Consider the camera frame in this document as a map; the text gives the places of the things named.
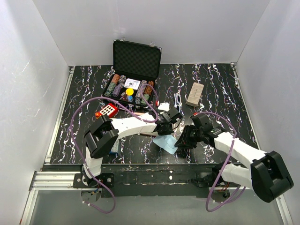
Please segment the black poker chip case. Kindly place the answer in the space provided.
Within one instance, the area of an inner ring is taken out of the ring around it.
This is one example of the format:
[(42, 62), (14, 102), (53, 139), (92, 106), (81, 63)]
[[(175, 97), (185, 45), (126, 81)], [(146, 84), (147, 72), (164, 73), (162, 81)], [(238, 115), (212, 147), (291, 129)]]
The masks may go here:
[[(162, 49), (153, 45), (124, 40), (113, 41), (113, 75), (111, 75), (102, 96), (119, 100), (137, 109), (146, 109), (153, 91), (144, 83), (155, 87), (158, 78)], [(132, 96), (126, 95), (124, 83), (127, 78), (140, 80), (138, 90)]]

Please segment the grey glasses case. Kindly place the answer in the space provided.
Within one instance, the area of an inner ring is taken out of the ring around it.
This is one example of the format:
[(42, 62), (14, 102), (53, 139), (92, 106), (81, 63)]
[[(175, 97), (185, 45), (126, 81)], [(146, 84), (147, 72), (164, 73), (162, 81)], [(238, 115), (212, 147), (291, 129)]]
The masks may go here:
[(193, 83), (188, 98), (186, 100), (186, 104), (189, 106), (197, 107), (200, 102), (203, 89), (203, 84), (197, 82)]

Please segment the white frame sunglasses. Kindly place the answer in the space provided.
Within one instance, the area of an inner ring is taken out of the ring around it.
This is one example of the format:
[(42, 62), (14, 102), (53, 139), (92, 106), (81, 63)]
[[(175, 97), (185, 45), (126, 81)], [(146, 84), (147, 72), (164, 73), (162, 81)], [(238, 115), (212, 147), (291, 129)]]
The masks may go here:
[(179, 93), (174, 94), (174, 107), (181, 112), (182, 100)]

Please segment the yellow dealer button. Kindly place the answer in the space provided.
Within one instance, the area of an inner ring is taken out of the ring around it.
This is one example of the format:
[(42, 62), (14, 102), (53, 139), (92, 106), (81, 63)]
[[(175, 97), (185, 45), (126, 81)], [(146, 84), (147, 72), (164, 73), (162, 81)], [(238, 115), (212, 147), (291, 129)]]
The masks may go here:
[(134, 90), (132, 88), (127, 88), (125, 91), (126, 95), (132, 96), (134, 94)]

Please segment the red yellow toy bus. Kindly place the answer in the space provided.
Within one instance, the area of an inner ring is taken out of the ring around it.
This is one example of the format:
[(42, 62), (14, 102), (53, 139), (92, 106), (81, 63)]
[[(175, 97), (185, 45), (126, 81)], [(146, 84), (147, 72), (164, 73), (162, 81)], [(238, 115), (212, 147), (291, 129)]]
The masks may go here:
[(100, 111), (95, 113), (96, 119), (99, 119), (103, 115), (107, 115), (110, 119), (118, 113), (118, 108), (113, 104), (109, 103), (103, 107)]

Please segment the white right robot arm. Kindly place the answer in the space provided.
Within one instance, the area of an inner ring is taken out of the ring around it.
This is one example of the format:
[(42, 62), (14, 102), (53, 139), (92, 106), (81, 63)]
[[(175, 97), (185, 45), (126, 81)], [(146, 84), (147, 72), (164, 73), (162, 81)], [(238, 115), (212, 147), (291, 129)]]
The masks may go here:
[(186, 125), (175, 143), (179, 149), (192, 149), (203, 142), (239, 161), (242, 166), (223, 162), (213, 167), (211, 174), (198, 179), (207, 185), (223, 186), (227, 182), (252, 189), (264, 202), (270, 203), (289, 189), (294, 182), (281, 155), (256, 149), (229, 131), (210, 123), (205, 114), (193, 115), (193, 124)]

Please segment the pink glasses case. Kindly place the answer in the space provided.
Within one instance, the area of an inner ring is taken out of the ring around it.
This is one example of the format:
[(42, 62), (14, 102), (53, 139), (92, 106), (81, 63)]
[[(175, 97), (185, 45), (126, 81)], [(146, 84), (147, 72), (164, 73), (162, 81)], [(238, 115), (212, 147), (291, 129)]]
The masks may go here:
[[(135, 112), (135, 115), (137, 115), (138, 117), (142, 117), (145, 113), (143, 112)], [(158, 132), (146, 132), (146, 133), (140, 133), (140, 135), (145, 135), (145, 136), (158, 136)]]

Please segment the aluminium front rail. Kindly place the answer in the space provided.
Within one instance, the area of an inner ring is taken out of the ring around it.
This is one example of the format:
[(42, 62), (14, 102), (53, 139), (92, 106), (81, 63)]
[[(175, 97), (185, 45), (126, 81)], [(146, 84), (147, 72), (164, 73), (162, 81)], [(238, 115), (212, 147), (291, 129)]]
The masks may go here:
[(192, 184), (205, 165), (109, 165), (115, 197), (83, 185), (77, 165), (36, 172), (22, 225), (291, 225), (283, 197), (261, 201), (250, 189), (215, 212), (205, 209), (208, 188)]

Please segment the white card deck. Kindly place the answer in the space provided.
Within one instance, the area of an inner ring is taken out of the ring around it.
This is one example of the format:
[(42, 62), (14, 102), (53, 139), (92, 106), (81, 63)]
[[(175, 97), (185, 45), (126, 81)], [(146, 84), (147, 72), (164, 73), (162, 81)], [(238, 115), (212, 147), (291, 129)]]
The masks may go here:
[(141, 81), (127, 78), (124, 83), (124, 88), (132, 88), (134, 90), (138, 90)]

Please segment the light blue cloth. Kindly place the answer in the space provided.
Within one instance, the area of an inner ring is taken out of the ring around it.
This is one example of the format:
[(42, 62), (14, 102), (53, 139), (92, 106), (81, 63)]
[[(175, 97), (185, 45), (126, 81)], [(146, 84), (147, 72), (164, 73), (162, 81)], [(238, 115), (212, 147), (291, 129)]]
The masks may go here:
[(164, 149), (169, 154), (174, 154), (178, 149), (175, 147), (177, 139), (172, 135), (158, 135), (153, 139), (153, 142), (160, 148)]

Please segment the blue grey brick block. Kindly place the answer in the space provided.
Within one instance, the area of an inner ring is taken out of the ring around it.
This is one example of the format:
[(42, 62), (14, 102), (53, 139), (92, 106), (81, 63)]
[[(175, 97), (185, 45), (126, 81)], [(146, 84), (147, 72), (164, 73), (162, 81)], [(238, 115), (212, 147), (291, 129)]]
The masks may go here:
[(116, 142), (113, 147), (111, 148), (109, 154), (110, 155), (118, 155), (120, 151), (120, 142)]

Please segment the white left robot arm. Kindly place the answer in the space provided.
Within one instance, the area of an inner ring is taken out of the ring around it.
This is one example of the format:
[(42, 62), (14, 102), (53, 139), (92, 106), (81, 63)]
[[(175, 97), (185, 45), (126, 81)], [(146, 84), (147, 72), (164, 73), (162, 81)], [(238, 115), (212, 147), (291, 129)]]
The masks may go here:
[(82, 166), (84, 184), (96, 187), (100, 177), (103, 158), (109, 154), (113, 145), (124, 137), (137, 134), (155, 134), (158, 136), (173, 133), (173, 124), (180, 121), (183, 116), (173, 107), (157, 113), (158, 120), (154, 120), (153, 112), (135, 115), (123, 119), (110, 119), (107, 115), (100, 116), (84, 134), (86, 155)]

